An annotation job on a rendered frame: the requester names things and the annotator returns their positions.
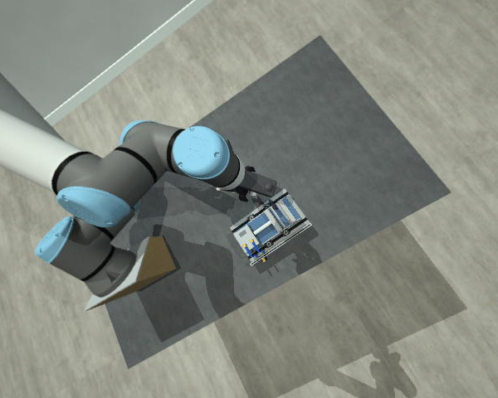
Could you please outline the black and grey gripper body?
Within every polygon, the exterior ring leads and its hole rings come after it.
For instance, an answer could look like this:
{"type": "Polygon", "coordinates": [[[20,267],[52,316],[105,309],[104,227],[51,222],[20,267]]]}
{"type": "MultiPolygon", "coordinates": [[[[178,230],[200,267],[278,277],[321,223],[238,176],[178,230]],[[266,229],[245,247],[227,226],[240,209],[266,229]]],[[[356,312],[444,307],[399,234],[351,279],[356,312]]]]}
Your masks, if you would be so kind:
{"type": "MultiPolygon", "coordinates": [[[[249,170],[249,167],[245,167],[245,170],[251,172],[251,170],[249,170]]],[[[235,188],[233,188],[231,190],[232,190],[232,192],[237,192],[238,194],[244,194],[244,195],[246,195],[248,193],[248,190],[240,188],[240,187],[235,187],[235,188]]],[[[231,192],[231,190],[223,190],[223,191],[231,192]]]]}

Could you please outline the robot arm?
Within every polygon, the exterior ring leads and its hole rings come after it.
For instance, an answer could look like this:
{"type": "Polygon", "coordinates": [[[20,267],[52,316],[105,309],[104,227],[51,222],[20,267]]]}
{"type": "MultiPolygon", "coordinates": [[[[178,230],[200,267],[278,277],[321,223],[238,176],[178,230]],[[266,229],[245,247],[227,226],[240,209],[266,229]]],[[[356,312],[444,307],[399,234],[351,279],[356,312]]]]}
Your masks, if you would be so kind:
{"type": "Polygon", "coordinates": [[[62,139],[0,73],[0,166],[53,192],[75,216],[57,223],[36,255],[85,282],[100,298],[124,282],[136,261],[133,252],[110,242],[167,171],[217,191],[240,187],[273,197],[276,189],[275,180],[245,170],[223,137],[203,126],[134,121],[121,134],[120,146],[104,158],[62,139]]]}

